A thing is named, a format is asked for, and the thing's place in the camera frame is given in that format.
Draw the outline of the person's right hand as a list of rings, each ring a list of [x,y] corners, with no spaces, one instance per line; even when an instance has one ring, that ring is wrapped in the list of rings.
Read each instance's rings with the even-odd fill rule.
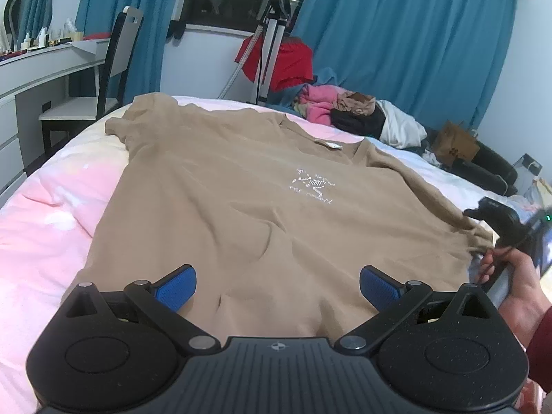
[[[498,262],[508,262],[514,268],[509,294],[499,313],[516,338],[528,348],[551,303],[544,294],[531,257],[518,249],[489,249],[482,258],[478,281],[486,283],[495,272]]]

